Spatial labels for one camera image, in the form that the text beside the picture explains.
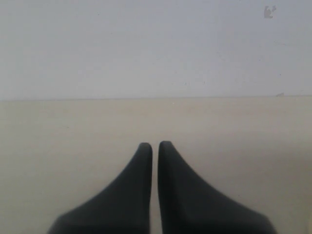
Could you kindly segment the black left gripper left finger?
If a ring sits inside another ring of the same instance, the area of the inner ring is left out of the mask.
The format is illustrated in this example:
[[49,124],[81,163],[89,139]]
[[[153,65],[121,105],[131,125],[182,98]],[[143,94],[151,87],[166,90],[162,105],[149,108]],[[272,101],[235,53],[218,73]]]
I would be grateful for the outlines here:
[[148,234],[153,150],[139,144],[123,171],[98,195],[59,216],[50,234]]

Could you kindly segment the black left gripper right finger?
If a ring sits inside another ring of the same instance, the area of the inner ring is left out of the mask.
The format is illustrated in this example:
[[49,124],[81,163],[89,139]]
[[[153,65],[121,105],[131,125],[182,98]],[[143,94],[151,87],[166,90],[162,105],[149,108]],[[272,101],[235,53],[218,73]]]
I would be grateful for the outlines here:
[[165,234],[274,234],[269,219],[203,180],[170,141],[158,149],[158,198]]

